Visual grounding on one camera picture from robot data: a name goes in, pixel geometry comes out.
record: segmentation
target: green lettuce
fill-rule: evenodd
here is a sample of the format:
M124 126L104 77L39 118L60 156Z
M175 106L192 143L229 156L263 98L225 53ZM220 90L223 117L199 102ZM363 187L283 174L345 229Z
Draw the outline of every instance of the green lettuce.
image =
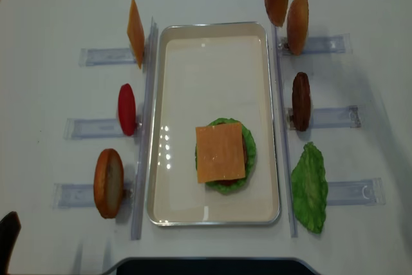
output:
M214 122L211 122L208 126L215 126L221 123L230 124L233 122L239 122L236 119L216 119ZM219 191L222 194L228 194L233 191L238 190L240 187L243 187L246 184L247 178L249 177L250 172L252 171L253 165L255 164L255 157L256 157L256 145L255 140L252 137L252 133L242 124L242 135L245 138L246 150L247 150L247 164L245 166L245 178L239 179L236 183L233 183L230 186L225 186L220 184L218 181L215 182L207 182L206 185ZM196 162L196 170L198 168L198 152L197 147L194 148L194 160Z
M292 171L292 192L295 217L313 233L320 234L326 219L328 183L324 177L322 153L313 142L304 151Z

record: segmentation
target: black object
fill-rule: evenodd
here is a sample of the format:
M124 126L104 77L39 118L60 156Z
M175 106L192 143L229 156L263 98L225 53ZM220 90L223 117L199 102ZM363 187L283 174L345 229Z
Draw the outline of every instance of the black object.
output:
M0 222L0 274L7 274L13 247L21 225L16 212L8 213Z
M179 275L316 275L303 262L295 259L135 259L117 269L117 275L179 274Z

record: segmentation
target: cheese slice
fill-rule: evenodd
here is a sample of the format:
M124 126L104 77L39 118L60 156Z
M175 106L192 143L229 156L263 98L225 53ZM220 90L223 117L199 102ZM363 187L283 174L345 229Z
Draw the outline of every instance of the cheese slice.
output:
M135 0L131 0L127 35L129 36L131 47L135 53L137 64L141 69L144 53L144 31Z
M198 183L245 177L242 125L197 127Z

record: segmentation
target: white tray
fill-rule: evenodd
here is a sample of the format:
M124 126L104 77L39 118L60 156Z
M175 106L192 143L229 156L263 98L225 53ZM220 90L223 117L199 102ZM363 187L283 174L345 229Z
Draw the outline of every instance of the white tray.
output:
M272 90L257 23L172 26L160 38L147 212L157 225L272 223L279 215ZM234 118L251 132L246 186L223 195L198 184L195 127Z

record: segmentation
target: red tomato slice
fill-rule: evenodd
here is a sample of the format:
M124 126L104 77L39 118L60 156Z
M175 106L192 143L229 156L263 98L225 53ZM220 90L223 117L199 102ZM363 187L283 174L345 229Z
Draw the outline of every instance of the red tomato slice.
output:
M136 103L133 90L124 84L118 94L118 119L125 135L131 136L136 129Z

